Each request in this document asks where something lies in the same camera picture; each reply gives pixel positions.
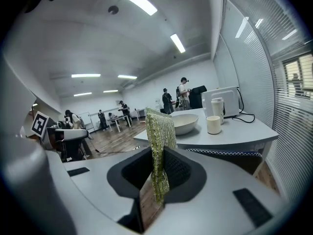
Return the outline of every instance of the white travel mug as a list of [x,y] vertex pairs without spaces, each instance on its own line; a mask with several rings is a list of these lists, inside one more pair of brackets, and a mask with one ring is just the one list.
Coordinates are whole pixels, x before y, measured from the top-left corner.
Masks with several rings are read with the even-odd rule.
[[219,116],[207,117],[206,128],[209,134],[219,134],[221,132],[221,118]]
[[224,100],[222,97],[214,98],[211,101],[212,110],[214,116],[219,116],[221,119],[221,124],[224,123]]

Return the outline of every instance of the glittery cloth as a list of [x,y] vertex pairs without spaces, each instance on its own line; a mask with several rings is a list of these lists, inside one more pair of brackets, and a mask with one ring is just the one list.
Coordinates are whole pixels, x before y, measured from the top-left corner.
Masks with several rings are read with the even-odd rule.
[[146,108],[146,129],[152,149],[153,170],[151,181],[156,202],[161,205],[164,195],[170,187],[166,172],[163,168],[164,147],[177,148],[175,128],[172,116]]

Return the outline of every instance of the wooden floor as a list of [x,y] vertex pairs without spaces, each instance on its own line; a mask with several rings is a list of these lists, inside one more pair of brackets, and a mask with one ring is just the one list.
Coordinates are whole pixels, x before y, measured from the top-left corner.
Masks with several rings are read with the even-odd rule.
[[[115,125],[112,126],[112,132],[109,129],[107,131],[98,130],[93,132],[91,135],[94,140],[87,141],[92,152],[92,155],[88,159],[112,156],[119,152],[133,150],[137,146],[133,137],[146,129],[145,123],[140,123],[140,121],[133,119],[131,128],[124,121],[121,121],[121,133],[118,132]],[[256,178],[279,194],[273,175],[266,163],[264,163]],[[163,207],[160,207],[154,200],[150,177],[148,177],[140,191],[140,205],[144,228],[147,229],[163,210]]]

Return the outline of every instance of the white bowl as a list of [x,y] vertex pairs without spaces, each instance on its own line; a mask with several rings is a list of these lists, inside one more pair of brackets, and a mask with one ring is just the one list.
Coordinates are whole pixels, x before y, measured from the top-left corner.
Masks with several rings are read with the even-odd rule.
[[172,116],[176,135],[184,135],[191,132],[198,122],[199,116],[195,114],[183,114]]

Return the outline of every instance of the black rectangular strip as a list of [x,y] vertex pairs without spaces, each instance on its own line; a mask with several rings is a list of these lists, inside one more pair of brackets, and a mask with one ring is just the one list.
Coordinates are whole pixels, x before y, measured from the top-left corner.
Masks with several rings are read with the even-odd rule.
[[248,189],[236,190],[233,191],[233,194],[256,227],[263,225],[272,218],[268,210],[265,209]]
[[87,171],[90,171],[90,170],[87,169],[86,167],[82,167],[82,168],[78,168],[78,169],[74,169],[74,170],[68,170],[67,173],[69,174],[70,177],[72,177],[72,176],[76,176],[79,174],[83,174]]

